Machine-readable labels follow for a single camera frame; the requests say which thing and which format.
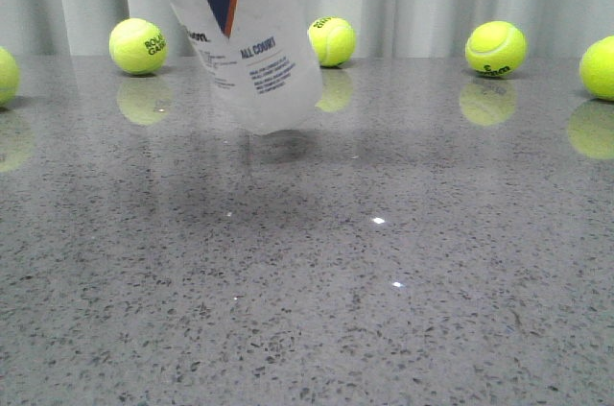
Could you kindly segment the far-right yellow tennis ball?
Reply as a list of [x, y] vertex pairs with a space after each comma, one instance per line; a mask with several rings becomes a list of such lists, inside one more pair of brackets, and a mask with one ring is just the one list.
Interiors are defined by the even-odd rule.
[[613, 36], [590, 45], [579, 62], [579, 76], [584, 88], [598, 99], [613, 100]]

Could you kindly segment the clear Wilson tennis ball can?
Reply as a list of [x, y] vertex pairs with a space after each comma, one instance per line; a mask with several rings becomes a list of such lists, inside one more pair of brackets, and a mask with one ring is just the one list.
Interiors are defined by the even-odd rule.
[[322, 95], [297, 0], [170, 0], [214, 95], [248, 131], [289, 130]]

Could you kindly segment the Roland Garros yellow tennis ball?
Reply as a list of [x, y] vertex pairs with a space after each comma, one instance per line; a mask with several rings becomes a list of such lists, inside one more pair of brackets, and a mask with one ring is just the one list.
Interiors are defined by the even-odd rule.
[[118, 23], [109, 34], [111, 59], [124, 72], [147, 75], [157, 71], [167, 57], [167, 42], [161, 30], [142, 18]]

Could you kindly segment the centre yellow tennis ball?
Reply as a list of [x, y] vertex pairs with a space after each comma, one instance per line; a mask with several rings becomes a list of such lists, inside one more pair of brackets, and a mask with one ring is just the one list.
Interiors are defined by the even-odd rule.
[[338, 66], [348, 61], [356, 46], [351, 24], [343, 18], [325, 16], [316, 19], [308, 28], [308, 37], [323, 67]]

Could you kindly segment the far-left yellow tennis ball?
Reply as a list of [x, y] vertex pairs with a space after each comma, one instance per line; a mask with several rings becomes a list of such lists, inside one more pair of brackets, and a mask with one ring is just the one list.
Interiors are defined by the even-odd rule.
[[20, 69], [13, 55], [4, 47], [0, 48], [0, 105], [4, 107], [17, 94]]

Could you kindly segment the Wilson 3 yellow tennis ball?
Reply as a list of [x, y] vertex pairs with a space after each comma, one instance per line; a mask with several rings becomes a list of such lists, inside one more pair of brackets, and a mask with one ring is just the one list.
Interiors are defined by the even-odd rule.
[[528, 52], [524, 33], [506, 21], [478, 26], [465, 43], [468, 65], [487, 77], [503, 77], [518, 68]]

